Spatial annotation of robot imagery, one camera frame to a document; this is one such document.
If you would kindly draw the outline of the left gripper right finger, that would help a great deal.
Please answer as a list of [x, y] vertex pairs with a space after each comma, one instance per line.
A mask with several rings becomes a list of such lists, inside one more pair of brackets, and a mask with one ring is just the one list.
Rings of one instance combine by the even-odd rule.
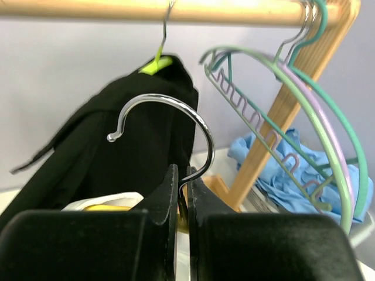
[[362, 280], [346, 234], [317, 214], [238, 213], [187, 185], [192, 280]]

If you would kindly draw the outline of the white shirt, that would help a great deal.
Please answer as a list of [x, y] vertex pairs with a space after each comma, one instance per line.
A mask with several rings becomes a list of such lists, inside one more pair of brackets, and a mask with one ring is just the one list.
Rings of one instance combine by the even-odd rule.
[[125, 192], [72, 202], [63, 211], [128, 211], [144, 199], [137, 192]]

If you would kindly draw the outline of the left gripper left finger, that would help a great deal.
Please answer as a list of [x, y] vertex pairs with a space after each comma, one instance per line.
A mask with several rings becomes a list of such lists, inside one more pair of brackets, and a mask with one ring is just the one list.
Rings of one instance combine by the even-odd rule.
[[24, 211], [1, 233], [2, 280], [174, 280], [178, 168], [129, 211]]

